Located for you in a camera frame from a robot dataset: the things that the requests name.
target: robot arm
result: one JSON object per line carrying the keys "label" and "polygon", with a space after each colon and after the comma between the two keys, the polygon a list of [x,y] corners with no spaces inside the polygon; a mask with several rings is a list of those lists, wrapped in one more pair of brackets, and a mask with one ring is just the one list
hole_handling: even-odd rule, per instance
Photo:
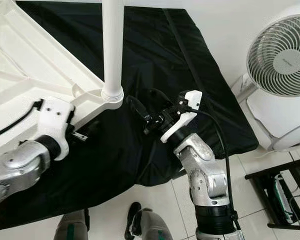
{"label": "robot arm", "polygon": [[0,202],[10,195],[32,187],[52,160],[69,153],[66,130],[75,107],[63,100],[48,97],[38,107],[39,119],[34,140],[0,155]]}
{"label": "robot arm", "polygon": [[225,172],[219,168],[211,148],[187,127],[197,116],[201,97],[199,91],[185,91],[180,93],[177,104],[172,104],[162,92],[150,89],[141,96],[147,107],[140,107],[142,103],[131,96],[127,102],[145,120],[144,133],[159,131],[160,140],[173,145],[173,153],[188,176],[198,226],[197,239],[244,240],[242,231],[234,227],[238,216],[230,207]]}

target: gray pants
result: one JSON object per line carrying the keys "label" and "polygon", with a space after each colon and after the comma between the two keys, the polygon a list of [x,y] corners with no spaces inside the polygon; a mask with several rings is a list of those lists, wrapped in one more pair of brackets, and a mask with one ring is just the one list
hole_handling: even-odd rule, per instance
{"label": "gray pants", "polygon": [[[140,225],[142,240],[173,240],[164,220],[152,211],[142,211]],[[53,240],[88,240],[84,210],[65,214]]]}

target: person's leg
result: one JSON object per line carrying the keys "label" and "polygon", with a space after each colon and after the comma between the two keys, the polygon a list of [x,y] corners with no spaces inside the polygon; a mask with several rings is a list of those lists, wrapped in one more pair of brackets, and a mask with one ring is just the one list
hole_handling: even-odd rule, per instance
{"label": "person's leg", "polygon": [[141,210],[138,202],[134,202],[130,207],[124,238],[133,240],[133,235],[140,236],[142,240],[172,240],[165,221],[151,209]]}
{"label": "person's leg", "polygon": [[74,211],[63,215],[53,240],[88,240],[85,211]]}

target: white wall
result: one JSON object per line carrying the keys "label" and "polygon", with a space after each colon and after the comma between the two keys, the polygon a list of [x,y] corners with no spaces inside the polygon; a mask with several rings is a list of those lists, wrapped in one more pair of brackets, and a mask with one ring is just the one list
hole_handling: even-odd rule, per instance
{"label": "white wall", "polygon": [[260,30],[297,3],[300,0],[125,0],[128,6],[186,9],[230,86],[246,72],[247,52]]}

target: white pole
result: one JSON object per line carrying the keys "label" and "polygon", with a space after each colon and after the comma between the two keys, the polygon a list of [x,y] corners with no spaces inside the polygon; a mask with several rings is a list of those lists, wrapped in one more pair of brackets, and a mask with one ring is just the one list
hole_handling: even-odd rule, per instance
{"label": "white pole", "polygon": [[122,101],[122,48],[124,0],[102,0],[104,86],[102,97],[112,103]]}

